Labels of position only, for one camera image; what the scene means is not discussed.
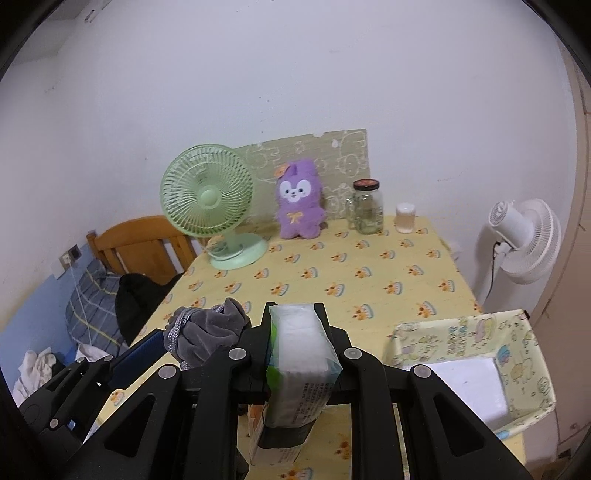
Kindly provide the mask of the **grey knit gloves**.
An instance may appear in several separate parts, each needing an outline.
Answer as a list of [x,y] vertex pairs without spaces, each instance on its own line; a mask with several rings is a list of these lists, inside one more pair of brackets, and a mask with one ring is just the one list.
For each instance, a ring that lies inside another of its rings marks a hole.
[[190,370],[204,365],[219,348],[235,347],[250,326],[249,316],[233,298],[211,308],[180,307],[165,327],[163,345],[181,370]]

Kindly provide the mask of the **clothes pile on bed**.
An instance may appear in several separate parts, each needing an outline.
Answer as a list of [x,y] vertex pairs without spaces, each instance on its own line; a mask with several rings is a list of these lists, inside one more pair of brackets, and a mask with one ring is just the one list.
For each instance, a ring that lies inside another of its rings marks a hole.
[[50,347],[40,353],[32,350],[25,352],[18,368],[19,378],[12,388],[12,397],[17,406],[20,406],[35,391],[52,379],[52,368],[56,362],[56,356]]

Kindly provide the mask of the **black clothing on chair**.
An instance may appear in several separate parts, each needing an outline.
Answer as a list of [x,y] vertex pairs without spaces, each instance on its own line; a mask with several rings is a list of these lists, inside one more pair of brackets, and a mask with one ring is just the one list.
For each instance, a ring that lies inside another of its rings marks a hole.
[[119,279],[114,311],[119,331],[131,346],[151,315],[182,277],[175,275],[166,284],[154,282],[147,276],[128,273]]

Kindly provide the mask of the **plaid grey pillow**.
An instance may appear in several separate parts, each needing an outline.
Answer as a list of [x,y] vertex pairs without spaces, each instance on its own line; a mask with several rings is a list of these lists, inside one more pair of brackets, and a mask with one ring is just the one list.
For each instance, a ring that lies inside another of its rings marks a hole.
[[90,345],[114,357],[127,349],[115,313],[120,276],[98,259],[83,270],[66,305],[66,328],[76,344]]

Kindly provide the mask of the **wooden chair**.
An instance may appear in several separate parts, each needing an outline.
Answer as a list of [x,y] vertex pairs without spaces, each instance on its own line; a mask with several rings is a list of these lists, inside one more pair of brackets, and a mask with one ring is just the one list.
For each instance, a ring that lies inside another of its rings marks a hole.
[[116,274],[140,274],[158,284],[168,283],[197,258],[191,239],[163,215],[119,223],[102,234],[86,235],[94,257]]

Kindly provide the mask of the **patterned fabric storage box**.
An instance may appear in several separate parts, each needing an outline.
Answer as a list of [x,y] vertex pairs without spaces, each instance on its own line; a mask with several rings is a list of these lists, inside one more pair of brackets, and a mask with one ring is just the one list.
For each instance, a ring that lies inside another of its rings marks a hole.
[[524,310],[401,323],[383,361],[432,369],[502,439],[551,414],[556,395]]

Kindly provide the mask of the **yellow cake print tablecloth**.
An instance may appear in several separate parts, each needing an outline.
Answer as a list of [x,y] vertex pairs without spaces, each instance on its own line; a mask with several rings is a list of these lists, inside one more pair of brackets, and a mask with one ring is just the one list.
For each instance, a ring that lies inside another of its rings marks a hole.
[[141,329],[164,328],[180,307],[212,307],[235,298],[253,324],[267,302],[321,302],[329,322],[383,360],[401,323],[484,314],[427,220],[412,234],[386,228],[365,236],[332,221],[318,238],[270,238],[256,264],[233,271],[197,257]]

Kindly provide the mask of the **green desk fan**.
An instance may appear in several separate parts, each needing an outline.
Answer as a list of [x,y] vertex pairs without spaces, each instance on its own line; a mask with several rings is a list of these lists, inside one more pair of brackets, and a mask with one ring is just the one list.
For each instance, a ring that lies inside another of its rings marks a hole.
[[211,265],[235,270],[266,254],[256,233],[239,233],[252,205],[254,183],[245,160],[217,144],[188,148],[167,167],[160,182],[160,204],[167,220],[182,233],[204,240]]

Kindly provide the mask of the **beige door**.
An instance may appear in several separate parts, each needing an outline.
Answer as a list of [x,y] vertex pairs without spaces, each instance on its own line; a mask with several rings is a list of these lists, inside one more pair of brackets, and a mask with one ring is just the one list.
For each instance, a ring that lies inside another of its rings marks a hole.
[[573,56],[560,48],[570,83],[576,125],[576,177],[563,248],[539,305],[534,330],[541,341],[557,395],[555,412],[540,424],[536,440],[553,454],[574,451],[590,430],[590,84]]

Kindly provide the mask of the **cotton swab container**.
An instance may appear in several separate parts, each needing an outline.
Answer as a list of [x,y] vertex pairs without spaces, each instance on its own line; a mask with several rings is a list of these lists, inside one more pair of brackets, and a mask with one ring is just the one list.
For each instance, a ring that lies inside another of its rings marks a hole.
[[409,202],[398,203],[394,227],[399,233],[410,234],[415,230],[416,208]]

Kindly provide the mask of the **glass jar with lid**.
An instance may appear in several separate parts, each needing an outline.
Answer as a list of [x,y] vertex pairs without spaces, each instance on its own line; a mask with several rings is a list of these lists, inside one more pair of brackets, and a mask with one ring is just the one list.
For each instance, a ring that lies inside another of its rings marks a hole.
[[363,235],[379,234],[384,229],[384,202],[380,182],[359,179],[346,199],[349,227]]

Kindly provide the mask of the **purple plush bunny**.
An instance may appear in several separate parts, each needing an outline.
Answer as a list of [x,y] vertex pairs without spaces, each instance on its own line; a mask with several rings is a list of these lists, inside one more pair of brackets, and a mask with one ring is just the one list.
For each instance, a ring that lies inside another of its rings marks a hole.
[[322,181],[312,159],[281,165],[276,170],[276,221],[280,237],[314,239],[325,222]]

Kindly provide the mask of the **white standing fan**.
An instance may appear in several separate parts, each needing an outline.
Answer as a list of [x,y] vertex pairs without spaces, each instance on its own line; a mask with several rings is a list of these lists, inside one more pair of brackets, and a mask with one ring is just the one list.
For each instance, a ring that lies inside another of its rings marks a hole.
[[497,248],[499,269],[513,282],[532,284],[552,270],[561,248],[562,228],[545,201],[499,201],[492,207],[488,222],[502,239]]

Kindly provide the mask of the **beige patterned board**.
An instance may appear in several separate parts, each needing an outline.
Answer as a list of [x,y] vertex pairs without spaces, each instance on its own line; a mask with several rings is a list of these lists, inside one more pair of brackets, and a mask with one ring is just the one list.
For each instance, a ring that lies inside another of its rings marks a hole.
[[327,218],[346,217],[346,198],[353,181],[370,177],[365,129],[329,131],[270,140],[235,149],[249,165],[254,195],[245,221],[273,222],[276,214],[276,171],[288,162],[311,159],[322,181],[322,207]]

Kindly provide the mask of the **wall power outlet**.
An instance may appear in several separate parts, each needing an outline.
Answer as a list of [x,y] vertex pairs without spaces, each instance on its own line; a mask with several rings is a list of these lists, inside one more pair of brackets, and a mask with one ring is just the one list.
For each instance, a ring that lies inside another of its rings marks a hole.
[[73,247],[69,248],[65,253],[63,253],[60,257],[60,263],[62,267],[67,270],[70,266],[72,266],[77,260],[82,257],[82,252],[77,244]]

